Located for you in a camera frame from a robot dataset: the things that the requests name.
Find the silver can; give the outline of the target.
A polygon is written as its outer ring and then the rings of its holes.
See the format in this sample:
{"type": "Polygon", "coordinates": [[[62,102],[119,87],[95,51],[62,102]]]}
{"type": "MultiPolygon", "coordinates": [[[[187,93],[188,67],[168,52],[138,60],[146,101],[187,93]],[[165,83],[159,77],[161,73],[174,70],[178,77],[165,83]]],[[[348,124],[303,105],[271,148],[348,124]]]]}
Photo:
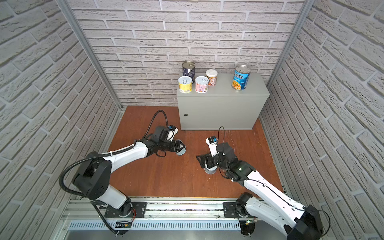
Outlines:
{"type": "Polygon", "coordinates": [[[208,168],[207,166],[204,168],[205,172],[209,175],[213,175],[217,171],[217,166],[212,168],[208,168]]]}
{"type": "Polygon", "coordinates": [[[187,150],[186,145],[181,140],[177,140],[176,155],[182,156],[186,152],[186,150],[187,150]]]}

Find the yellow label pull-tab can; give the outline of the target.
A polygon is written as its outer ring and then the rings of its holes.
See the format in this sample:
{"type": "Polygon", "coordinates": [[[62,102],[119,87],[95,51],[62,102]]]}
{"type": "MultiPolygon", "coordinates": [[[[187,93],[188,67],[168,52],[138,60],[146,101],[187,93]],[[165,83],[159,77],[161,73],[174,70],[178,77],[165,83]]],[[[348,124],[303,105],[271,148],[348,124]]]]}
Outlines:
{"type": "Polygon", "coordinates": [[[189,76],[181,76],[178,79],[179,91],[183,94],[188,94],[192,91],[192,78],[189,76]]]}

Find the white lid purple can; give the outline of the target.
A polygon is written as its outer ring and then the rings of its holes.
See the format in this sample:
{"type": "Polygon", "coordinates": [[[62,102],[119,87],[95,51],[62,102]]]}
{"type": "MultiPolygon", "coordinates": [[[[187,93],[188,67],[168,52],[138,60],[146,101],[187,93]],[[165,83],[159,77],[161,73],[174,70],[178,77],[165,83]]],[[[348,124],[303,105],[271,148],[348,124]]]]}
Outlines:
{"type": "Polygon", "coordinates": [[[209,79],[205,76],[199,76],[195,79],[195,91],[204,94],[208,91],[209,79]]]}

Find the dark purple label can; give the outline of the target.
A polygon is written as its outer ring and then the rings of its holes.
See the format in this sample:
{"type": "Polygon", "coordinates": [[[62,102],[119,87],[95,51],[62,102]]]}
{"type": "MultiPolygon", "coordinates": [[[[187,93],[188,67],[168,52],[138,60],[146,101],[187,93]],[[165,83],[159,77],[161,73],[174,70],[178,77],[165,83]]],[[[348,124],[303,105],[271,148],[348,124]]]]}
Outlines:
{"type": "Polygon", "coordinates": [[[192,79],[192,82],[195,81],[195,67],[196,67],[196,64],[190,61],[184,62],[182,64],[183,76],[190,77],[192,79]]]}

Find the white lid orange can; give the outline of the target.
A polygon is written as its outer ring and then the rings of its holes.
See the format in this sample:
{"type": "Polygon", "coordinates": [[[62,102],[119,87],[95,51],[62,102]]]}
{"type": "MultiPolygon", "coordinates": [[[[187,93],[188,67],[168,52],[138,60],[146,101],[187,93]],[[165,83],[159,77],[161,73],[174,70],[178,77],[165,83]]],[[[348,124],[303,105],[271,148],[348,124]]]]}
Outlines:
{"type": "Polygon", "coordinates": [[[217,82],[218,72],[214,69],[209,69],[206,71],[206,77],[209,80],[209,86],[215,86],[217,82]]]}

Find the blue label soup can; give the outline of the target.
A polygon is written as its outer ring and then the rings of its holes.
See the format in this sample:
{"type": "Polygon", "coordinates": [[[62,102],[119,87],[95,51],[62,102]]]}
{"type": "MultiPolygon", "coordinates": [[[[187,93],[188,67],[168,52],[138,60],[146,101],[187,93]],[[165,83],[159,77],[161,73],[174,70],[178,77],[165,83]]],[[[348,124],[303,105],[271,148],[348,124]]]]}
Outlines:
{"type": "Polygon", "coordinates": [[[239,65],[235,68],[235,73],[232,81],[232,87],[237,91],[242,91],[246,88],[251,69],[246,65],[239,65]]]}

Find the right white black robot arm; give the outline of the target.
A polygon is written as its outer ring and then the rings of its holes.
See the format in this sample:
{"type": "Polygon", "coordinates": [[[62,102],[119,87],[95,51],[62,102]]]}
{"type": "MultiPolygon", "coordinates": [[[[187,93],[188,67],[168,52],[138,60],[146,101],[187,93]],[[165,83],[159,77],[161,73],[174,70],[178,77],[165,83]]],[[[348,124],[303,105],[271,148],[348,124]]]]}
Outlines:
{"type": "Polygon", "coordinates": [[[319,240],[327,234],[320,210],[304,206],[269,183],[254,167],[241,161],[228,143],[206,140],[210,153],[197,156],[208,174],[224,170],[222,176],[248,189],[236,201],[242,217],[256,217],[279,230],[288,240],[319,240]]]}

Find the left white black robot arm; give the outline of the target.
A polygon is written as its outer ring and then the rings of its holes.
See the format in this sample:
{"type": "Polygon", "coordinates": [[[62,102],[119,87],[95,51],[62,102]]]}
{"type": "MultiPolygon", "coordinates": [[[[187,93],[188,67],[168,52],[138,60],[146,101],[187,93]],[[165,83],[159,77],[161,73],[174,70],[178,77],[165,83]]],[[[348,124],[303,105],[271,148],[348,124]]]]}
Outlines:
{"type": "Polygon", "coordinates": [[[89,200],[99,201],[114,209],[129,205],[129,198],[110,185],[111,174],[117,169],[158,152],[172,152],[178,156],[186,152],[186,145],[174,140],[178,129],[174,126],[158,126],[150,134],[134,144],[102,156],[90,154],[92,160],[81,163],[73,178],[73,184],[89,200]]]}

